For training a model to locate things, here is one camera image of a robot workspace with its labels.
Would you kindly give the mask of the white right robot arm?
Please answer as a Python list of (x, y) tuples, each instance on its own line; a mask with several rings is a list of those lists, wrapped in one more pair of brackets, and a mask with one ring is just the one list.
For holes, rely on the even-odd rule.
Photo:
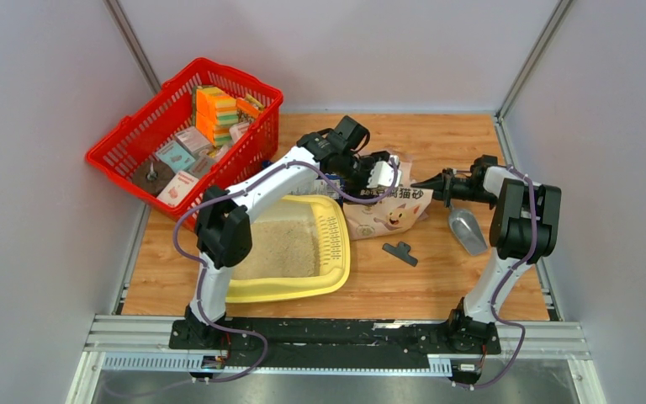
[(452, 168), (414, 183), (430, 189), (435, 200), (486, 203), (493, 210), (489, 242), (493, 248), (479, 281), (451, 310), (442, 324), (441, 338), (454, 353), (491, 349), (498, 337), (500, 308), (519, 278), (555, 248), (562, 191), (532, 181), (494, 156), (474, 160), (468, 175)]

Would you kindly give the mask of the metal litter scoop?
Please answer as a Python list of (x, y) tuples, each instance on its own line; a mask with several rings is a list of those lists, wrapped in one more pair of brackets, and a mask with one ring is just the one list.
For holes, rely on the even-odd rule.
[(452, 234), (469, 255), (479, 256), (487, 252), (488, 245), (471, 210), (452, 206), (447, 222)]

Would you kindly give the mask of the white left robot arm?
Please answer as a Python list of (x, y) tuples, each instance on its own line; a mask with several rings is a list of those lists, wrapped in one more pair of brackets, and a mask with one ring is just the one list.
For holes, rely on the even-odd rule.
[(359, 156), (370, 132), (346, 115), (334, 128), (301, 136), (278, 161), (260, 173), (227, 189), (211, 186), (201, 204), (183, 218), (196, 215), (193, 233), (198, 253), (189, 259), (199, 265), (199, 275), (187, 319), (195, 322), (191, 338), (204, 349), (220, 344), (228, 327), (219, 322), (225, 316), (225, 297), (234, 267), (252, 249), (251, 225), (262, 212), (300, 185), (334, 174), (343, 179), (346, 190), (337, 193), (360, 205), (374, 203), (362, 197), (364, 189), (382, 189), (388, 196), (398, 186), (400, 159), (388, 151)]

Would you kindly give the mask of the pink cat litter bag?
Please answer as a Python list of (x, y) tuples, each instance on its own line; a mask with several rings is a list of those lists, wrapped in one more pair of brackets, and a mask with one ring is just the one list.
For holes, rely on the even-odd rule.
[(400, 161), (400, 185), (376, 204), (343, 202), (342, 210), (352, 240), (405, 232), (426, 217), (426, 208), (432, 202), (432, 191), (411, 187), (412, 167), (410, 157), (403, 156)]

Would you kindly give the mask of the black bag clip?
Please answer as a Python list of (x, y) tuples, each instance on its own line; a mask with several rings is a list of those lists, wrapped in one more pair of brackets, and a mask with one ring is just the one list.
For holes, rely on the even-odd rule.
[(395, 245), (385, 243), (382, 249), (411, 267), (418, 264), (418, 259), (410, 254), (411, 246), (405, 242), (397, 242)]

